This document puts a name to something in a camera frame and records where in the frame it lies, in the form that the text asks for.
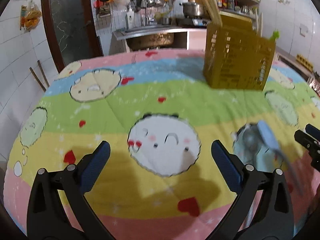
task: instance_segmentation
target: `white bottle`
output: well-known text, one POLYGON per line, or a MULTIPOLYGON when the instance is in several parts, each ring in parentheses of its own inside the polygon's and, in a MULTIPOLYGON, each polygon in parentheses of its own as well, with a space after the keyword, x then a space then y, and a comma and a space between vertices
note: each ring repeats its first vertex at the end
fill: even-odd
POLYGON ((132 29, 135 27, 134 11, 132 11, 131 7, 129 7, 129 9, 127 11, 126 23, 127 23, 127 29, 132 29))

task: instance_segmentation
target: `countertop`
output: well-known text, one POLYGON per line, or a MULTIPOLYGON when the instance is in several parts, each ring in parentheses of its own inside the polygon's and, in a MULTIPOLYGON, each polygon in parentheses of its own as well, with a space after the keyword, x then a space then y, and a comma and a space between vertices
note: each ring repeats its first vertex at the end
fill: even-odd
POLYGON ((204 28, 183 28, 178 26, 150 25, 137 27, 131 30, 120 29, 113 32, 117 41, 136 38, 157 33, 182 33, 206 31, 204 28))

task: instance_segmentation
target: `stainless steel sink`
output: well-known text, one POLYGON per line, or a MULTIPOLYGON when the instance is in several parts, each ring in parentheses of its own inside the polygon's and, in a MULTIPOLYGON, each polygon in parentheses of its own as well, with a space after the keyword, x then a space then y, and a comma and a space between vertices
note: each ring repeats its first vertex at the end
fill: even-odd
POLYGON ((142 26, 142 27, 136 27, 130 30, 125 30, 125 31, 121 31, 122 33, 139 33, 139 32, 143 32, 145 30, 153 30, 155 28, 165 28, 164 25, 150 25, 150 26, 142 26))

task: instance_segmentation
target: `cartoon face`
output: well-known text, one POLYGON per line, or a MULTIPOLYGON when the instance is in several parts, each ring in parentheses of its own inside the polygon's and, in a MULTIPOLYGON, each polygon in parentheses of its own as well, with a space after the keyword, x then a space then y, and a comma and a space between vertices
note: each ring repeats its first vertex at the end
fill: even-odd
POLYGON ((315 106, 320 110, 320 100, 316 97, 311 97, 312 102, 315 104, 315 106))
POLYGON ((107 69, 88 72, 70 89, 71 97, 78 102, 89 102, 107 97, 121 80, 119 73, 107 69))
POLYGON ((193 165, 200 153, 195 130, 177 116, 147 115, 130 130, 131 157, 152 173, 169 177, 193 165))
POLYGON ((269 76, 276 80, 280 85, 288 89, 294 89, 294 83, 283 75, 279 70, 271 68, 269 76))
POLYGON ((20 132, 20 142, 25 147, 33 145, 40 138, 45 124, 47 123, 47 110, 37 107, 22 127, 20 132))
POLYGON ((276 112, 276 115, 285 123, 291 126, 298 124, 298 115, 291 102, 281 95, 270 91, 265 94, 266 100, 276 112))
POLYGON ((75 61, 67 65, 60 73, 58 76, 58 79, 69 77, 76 73, 78 69, 81 67, 81 62, 75 61))

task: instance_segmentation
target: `green cartoon character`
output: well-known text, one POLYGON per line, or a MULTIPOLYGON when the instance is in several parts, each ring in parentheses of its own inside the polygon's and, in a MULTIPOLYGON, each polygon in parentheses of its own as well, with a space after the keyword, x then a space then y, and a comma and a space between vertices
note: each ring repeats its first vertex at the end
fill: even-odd
POLYGON ((21 129, 21 144, 27 148, 33 145, 40 138, 46 123, 47 110, 42 107, 37 107, 33 110, 31 116, 21 129))

